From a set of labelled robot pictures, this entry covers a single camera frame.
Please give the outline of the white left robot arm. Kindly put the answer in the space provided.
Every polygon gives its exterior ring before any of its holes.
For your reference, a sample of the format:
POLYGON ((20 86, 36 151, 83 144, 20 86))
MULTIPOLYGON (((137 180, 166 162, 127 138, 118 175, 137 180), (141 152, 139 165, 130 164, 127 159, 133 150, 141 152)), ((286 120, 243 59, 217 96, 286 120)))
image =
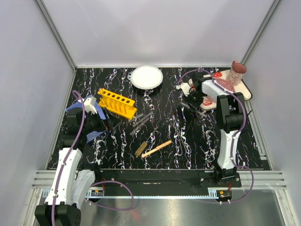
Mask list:
POLYGON ((78 226, 81 205, 95 181, 95 165, 77 170, 86 144, 113 128, 110 114, 87 113, 81 108, 68 110, 59 142, 58 165, 50 192, 34 215, 41 226, 78 226))

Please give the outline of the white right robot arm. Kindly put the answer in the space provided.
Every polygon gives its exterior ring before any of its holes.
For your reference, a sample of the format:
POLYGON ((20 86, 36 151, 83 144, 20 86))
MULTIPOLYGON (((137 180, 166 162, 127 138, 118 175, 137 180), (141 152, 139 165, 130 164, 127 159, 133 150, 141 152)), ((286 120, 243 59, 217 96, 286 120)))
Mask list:
POLYGON ((216 124, 220 129, 221 144, 217 164, 214 167, 215 183, 228 184, 235 179, 238 165, 236 150, 241 130, 246 124, 244 96, 223 87, 211 74, 205 78, 203 69, 192 70, 192 84, 188 88, 185 100, 193 111, 198 110, 204 97, 210 96, 216 101, 216 124))

